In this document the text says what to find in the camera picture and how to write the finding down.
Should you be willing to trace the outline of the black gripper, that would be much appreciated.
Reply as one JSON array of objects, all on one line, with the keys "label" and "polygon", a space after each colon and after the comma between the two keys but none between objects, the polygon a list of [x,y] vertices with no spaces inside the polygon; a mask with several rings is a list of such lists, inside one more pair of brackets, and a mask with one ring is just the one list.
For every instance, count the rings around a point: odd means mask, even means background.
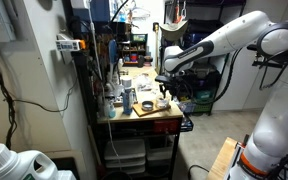
[{"label": "black gripper", "polygon": [[163,96],[166,96],[166,92],[169,92],[171,99],[174,99],[188,94],[184,80],[180,77],[158,75],[155,81],[159,83],[160,92]]}]

